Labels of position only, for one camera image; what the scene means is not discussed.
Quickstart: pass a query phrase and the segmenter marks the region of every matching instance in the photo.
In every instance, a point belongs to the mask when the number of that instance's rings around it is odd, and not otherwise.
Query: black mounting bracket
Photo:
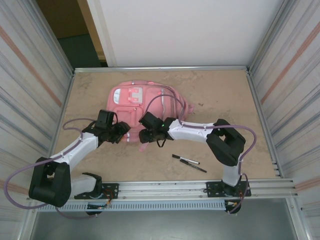
[[[226,198],[226,197],[237,197],[241,198],[245,193],[247,181],[239,180],[236,186],[230,186],[225,184],[223,181],[208,181],[205,183],[206,189],[203,190],[207,193],[208,198]],[[248,183],[248,189],[245,197],[251,196],[251,189]]]
[[[74,196],[74,199],[117,199],[119,194],[119,183],[102,183],[102,190],[99,196],[92,196],[90,192],[84,192]]]

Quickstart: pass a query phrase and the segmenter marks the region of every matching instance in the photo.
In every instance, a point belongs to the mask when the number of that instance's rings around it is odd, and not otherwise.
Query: black marker
[[[193,167],[193,168],[195,168],[195,169],[198,169],[198,170],[200,170],[201,172],[204,172],[204,173],[207,172],[206,170],[203,170],[203,169],[200,168],[200,167],[197,167],[197,166],[195,166],[195,165],[192,165],[191,163],[187,162],[186,160],[180,159],[180,162],[182,162],[183,164],[187,164],[187,165],[189,165],[190,167]]]
[[[198,161],[193,161],[193,160],[190,160],[188,158],[184,158],[182,156],[178,156],[178,155],[175,155],[175,154],[172,154],[172,157],[175,158],[175,159],[183,159],[183,160],[185,160],[185,161],[187,161],[189,163],[200,164],[200,162],[198,162]]]

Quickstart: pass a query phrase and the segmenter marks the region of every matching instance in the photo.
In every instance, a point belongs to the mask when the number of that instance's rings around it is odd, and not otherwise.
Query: white wall
[[[110,67],[247,65],[282,0],[88,0]]]

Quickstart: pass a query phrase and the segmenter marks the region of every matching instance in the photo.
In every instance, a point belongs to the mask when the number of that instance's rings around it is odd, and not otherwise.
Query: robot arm
[[[114,115],[114,112],[101,110],[97,121],[82,130],[82,138],[79,137],[63,151],[50,157],[51,159],[58,157],[56,160],[36,166],[32,174],[29,197],[62,207],[70,196],[81,193],[91,193],[93,197],[99,196],[102,191],[100,176],[85,172],[71,179],[70,173],[87,154],[103,142],[118,144],[129,131],[130,127],[125,122],[113,124]],[[45,160],[48,158],[41,157],[37,162]]]
[[[244,151],[246,140],[232,127],[211,128],[229,125],[226,120],[218,119],[215,123],[201,124],[168,117],[162,121],[147,112],[140,123],[146,128],[139,133],[142,143],[157,142],[160,146],[161,140],[185,139],[208,144],[216,159],[223,164],[222,182],[230,187],[238,184],[241,176],[239,158]]]
[[[82,130],[82,138],[76,139],[62,152],[50,158],[57,158],[49,163],[36,166],[33,171],[29,188],[29,197],[56,207],[62,207],[70,196],[90,193],[98,197],[102,193],[102,178],[92,173],[83,173],[71,179],[71,171],[90,152],[103,142],[119,143],[130,130],[125,122],[113,124],[114,112],[101,110],[98,119]],[[246,140],[234,128],[217,128],[213,126],[229,125],[223,119],[215,123],[200,124],[181,122],[168,117],[164,121],[147,112],[139,121],[146,129],[139,133],[141,143],[157,142],[163,147],[166,140],[191,140],[207,143],[213,154],[224,165],[223,191],[234,191],[240,182],[239,157],[244,151]],[[37,162],[48,160],[41,157]]]

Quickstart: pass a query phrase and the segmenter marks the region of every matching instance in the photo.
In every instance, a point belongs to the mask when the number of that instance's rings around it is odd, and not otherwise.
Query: wooden tabletop
[[[77,73],[63,122],[75,118],[97,119],[99,110],[106,109],[111,88],[131,80],[154,81],[176,88],[195,105],[188,122],[214,123],[221,118],[230,124],[252,128],[257,134],[257,143],[244,158],[242,171],[251,179],[275,178],[246,74],[242,70]],[[88,124],[88,121],[77,121],[69,126],[83,129]],[[248,148],[253,141],[252,134],[242,129],[238,131],[245,137],[245,148]],[[76,131],[61,130],[56,152],[63,150],[78,135]],[[206,144],[176,140],[167,141],[159,148],[151,143],[145,152],[139,152],[140,145],[105,142],[89,153],[71,175],[90,172],[102,176],[103,181],[218,180],[223,176],[223,165]],[[172,154],[200,162],[199,167],[207,173],[179,162]]]

